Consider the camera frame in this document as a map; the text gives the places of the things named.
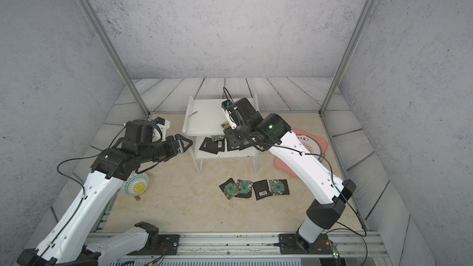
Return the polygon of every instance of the metal pole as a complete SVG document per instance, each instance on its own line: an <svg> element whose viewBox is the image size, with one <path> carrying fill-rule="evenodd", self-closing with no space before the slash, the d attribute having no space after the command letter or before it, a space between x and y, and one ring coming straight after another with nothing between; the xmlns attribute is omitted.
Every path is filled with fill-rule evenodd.
<svg viewBox="0 0 473 266"><path fill-rule="evenodd" d="M123 65L123 62L118 56L112 42L108 38L107 33L105 32L105 29L103 28L102 24L98 20L98 17L95 14L94 10L92 9L92 6L90 5L89 0L77 0L77 3L79 3L80 8L86 15L88 21L92 25L92 28L94 28L94 31L97 34L98 39L102 43L103 48L105 49L105 51L107 51L108 56L114 63L115 68L117 69L121 78L125 82L125 85L130 90L130 93L132 94L133 98L138 103L140 109L143 111L145 116L148 116L150 114L150 110L146 107L145 103L143 102L143 99L139 95L139 92L136 89L133 80L128 75L128 72L126 71L125 66Z"/></svg>
<svg viewBox="0 0 473 266"><path fill-rule="evenodd" d="M373 11L375 3L376 0L366 0L365 5L361 10L361 13L359 14L359 18L355 29L353 30L352 37L350 38L347 48L343 53L343 57L341 58L337 71L335 71L334 78L327 92L327 96L323 100L322 108L319 112L320 116L323 116L327 111L328 105L330 104L330 101L332 100L332 97L341 81L341 78L345 73L345 70L348 66L348 62L350 61L350 58L352 57L352 54L355 51L356 45L358 44L361 34L363 33L363 28L365 27L366 23L368 22L368 19L370 18L370 14Z"/></svg>

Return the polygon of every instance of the black card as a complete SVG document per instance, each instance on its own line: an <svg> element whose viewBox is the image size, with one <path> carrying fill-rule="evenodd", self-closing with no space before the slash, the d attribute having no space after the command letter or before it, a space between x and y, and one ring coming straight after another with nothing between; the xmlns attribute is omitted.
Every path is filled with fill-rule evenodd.
<svg viewBox="0 0 473 266"><path fill-rule="evenodd" d="M287 180L269 180L269 187L273 195L289 195Z"/></svg>
<svg viewBox="0 0 473 266"><path fill-rule="evenodd" d="M225 194L225 197L228 199L231 199L235 195L240 193L240 188L235 183L233 178L229 178L225 183L223 183L222 185L219 185L219 187L222 190L223 194Z"/></svg>
<svg viewBox="0 0 473 266"><path fill-rule="evenodd" d="M217 154L219 151L215 148L216 144L215 142L212 141L210 138L205 138L204 142L200 146L199 150L205 151L205 152L210 152L213 154Z"/></svg>
<svg viewBox="0 0 473 266"><path fill-rule="evenodd" d="M218 151L225 151L225 139L213 141L211 138L205 138L199 150L217 154Z"/></svg>
<svg viewBox="0 0 473 266"><path fill-rule="evenodd" d="M235 148L232 148L232 146L230 145L230 143L228 142L228 139L227 139L227 151L233 151L233 150L240 150L240 145L238 145Z"/></svg>
<svg viewBox="0 0 473 266"><path fill-rule="evenodd" d="M260 200L261 198L272 196L272 193L269 190L268 180L261 180L258 182L253 182L253 191L254 191L254 196L256 196L256 200Z"/></svg>
<svg viewBox="0 0 473 266"><path fill-rule="evenodd" d="M238 180L236 185L240 189L240 193L235 195L236 198L251 198L251 191L253 189L253 182L249 180Z"/></svg>

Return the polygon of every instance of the white robotic arm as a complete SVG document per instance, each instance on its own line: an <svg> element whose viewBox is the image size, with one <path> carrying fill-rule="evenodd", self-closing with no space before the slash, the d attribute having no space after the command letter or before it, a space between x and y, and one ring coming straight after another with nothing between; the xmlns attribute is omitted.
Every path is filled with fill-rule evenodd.
<svg viewBox="0 0 473 266"><path fill-rule="evenodd" d="M83 190L53 230L36 249L21 253L17 259L19 265L102 266L133 251L152 250L158 229L145 222L98 244L84 246L94 223L122 183L132 172L145 171L139 171L141 163L165 162L192 146L192 141L180 134L165 137L169 121L159 117L151 121L129 121L125 128L125 136L97 156Z"/></svg>
<svg viewBox="0 0 473 266"><path fill-rule="evenodd" d="M224 130L225 137L233 148L249 142L260 151L269 150L286 163L314 194L315 200L296 233L296 245L302 252L308 252L322 231L331 228L340 218L345 203L355 191L355 184L333 175L310 155L279 115L272 113L263 119L246 98L237 102L226 100L222 109L230 123L230 127Z"/></svg>
<svg viewBox="0 0 473 266"><path fill-rule="evenodd" d="M296 233L296 245L308 252L322 231L338 220L356 186L351 180L342 181L333 175L315 156L306 155L309 151L280 116L270 114L263 119L246 98L235 103L227 100L222 108L231 125L224 133L232 147L247 141L260 151L269 150L314 194L315 200ZM133 171L138 172L141 163L167 161L192 145L191 140L180 134L165 138L168 127L169 122L162 118L127 122L125 137L102 151L92 164L92 172L84 184L85 193L81 191L77 195L50 234L36 249L24 250L17 263L21 266L102 266L133 251L146 252L148 245L157 240L158 229L144 222L98 244L83 245L112 196Z"/></svg>

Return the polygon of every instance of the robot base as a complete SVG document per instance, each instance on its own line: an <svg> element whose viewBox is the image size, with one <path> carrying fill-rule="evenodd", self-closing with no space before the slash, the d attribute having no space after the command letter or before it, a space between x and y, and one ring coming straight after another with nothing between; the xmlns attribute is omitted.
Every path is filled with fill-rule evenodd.
<svg viewBox="0 0 473 266"><path fill-rule="evenodd" d="M327 240L327 234L320 234L316 241L308 245L308 252L303 252L299 249L297 245L297 238L295 234L280 234L279 235L279 244L280 253L282 255L292 255L292 254L308 254L308 255L331 255L333 254L333 249L331 244L326 242L321 245L317 244L320 241Z"/></svg>

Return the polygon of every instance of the gray textured wall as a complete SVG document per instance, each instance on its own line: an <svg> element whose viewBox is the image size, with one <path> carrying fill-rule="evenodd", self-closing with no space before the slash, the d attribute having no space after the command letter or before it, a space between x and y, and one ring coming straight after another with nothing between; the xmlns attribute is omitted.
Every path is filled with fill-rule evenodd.
<svg viewBox="0 0 473 266"><path fill-rule="evenodd" d="M132 78L332 76L365 0L90 0Z"/></svg>
<svg viewBox="0 0 473 266"><path fill-rule="evenodd" d="M0 265L10 265L123 88L75 0L0 0ZM72 170L73 163L65 167Z"/></svg>
<svg viewBox="0 0 473 266"><path fill-rule="evenodd" d="M473 0L379 0L341 90L440 265L473 259Z"/></svg>

